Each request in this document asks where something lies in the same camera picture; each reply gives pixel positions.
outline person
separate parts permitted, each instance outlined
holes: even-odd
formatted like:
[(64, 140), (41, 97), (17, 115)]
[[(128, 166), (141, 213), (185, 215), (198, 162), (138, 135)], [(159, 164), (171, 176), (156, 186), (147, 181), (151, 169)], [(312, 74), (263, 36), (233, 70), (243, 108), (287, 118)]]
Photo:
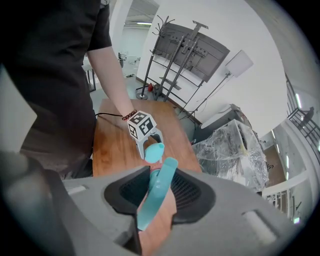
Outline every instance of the person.
[(310, 107), (309, 110), (307, 110), (307, 111), (302, 110), (302, 112), (304, 112), (306, 114), (305, 114), (305, 116), (303, 116), (303, 120), (298, 125), (299, 130), (304, 129), (306, 124), (312, 119), (312, 117), (314, 116), (314, 113), (315, 113), (315, 108), (312, 106), (312, 107)]
[(119, 113), (127, 116), (134, 111), (112, 48), (109, 3), (26, 2), (28, 11), (24, 3), (15, 8), (19, 22), (8, 25), (10, 42), (3, 53), (11, 79), (37, 114), (21, 153), (62, 178), (90, 176), (96, 117), (82, 69), (86, 53)]

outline white cube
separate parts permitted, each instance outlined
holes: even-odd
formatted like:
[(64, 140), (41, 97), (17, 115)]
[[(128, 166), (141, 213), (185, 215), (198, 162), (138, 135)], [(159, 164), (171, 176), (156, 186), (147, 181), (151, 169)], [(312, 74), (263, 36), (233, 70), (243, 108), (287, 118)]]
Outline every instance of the white cube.
[(138, 142), (145, 137), (149, 137), (152, 130), (157, 126), (153, 117), (143, 111), (138, 111), (127, 123), (131, 137)]

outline black vent grille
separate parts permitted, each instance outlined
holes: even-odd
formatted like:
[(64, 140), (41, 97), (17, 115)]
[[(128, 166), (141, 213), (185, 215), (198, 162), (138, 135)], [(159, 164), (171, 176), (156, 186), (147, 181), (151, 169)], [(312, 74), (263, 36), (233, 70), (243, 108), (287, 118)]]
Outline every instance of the black vent grille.
[(150, 172), (144, 171), (133, 179), (122, 184), (120, 195), (128, 202), (139, 207), (149, 189)]
[(190, 206), (201, 195), (201, 190), (198, 188), (198, 186), (185, 179), (178, 173), (175, 173), (173, 176), (171, 190), (175, 197), (177, 212)]

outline wooden table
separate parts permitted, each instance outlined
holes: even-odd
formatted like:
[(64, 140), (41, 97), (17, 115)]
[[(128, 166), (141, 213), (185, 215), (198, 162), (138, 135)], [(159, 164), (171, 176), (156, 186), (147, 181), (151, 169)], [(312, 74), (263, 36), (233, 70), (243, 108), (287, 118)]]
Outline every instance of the wooden table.
[[(201, 172), (196, 155), (185, 131), (169, 102), (133, 99), (135, 109), (152, 115), (164, 139), (163, 160), (177, 159), (178, 167)], [(109, 99), (103, 99), (99, 112), (119, 114)], [(153, 138), (145, 142), (144, 148), (155, 143)], [(93, 142), (93, 176), (113, 174), (137, 166), (149, 165), (141, 159), (136, 142), (129, 135), (127, 122), (119, 116), (99, 115)]]

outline black t-shirt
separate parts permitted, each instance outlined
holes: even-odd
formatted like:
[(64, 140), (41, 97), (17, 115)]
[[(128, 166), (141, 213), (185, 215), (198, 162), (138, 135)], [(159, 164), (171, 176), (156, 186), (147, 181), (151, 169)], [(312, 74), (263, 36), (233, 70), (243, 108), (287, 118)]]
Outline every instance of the black t-shirt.
[(26, 30), (3, 63), (37, 114), (21, 152), (46, 169), (67, 173), (82, 168), (91, 154), (96, 118), (82, 63), (87, 51), (111, 46), (109, 5), (101, 0), (42, 5), (25, 10), (29, 16), (19, 26)]

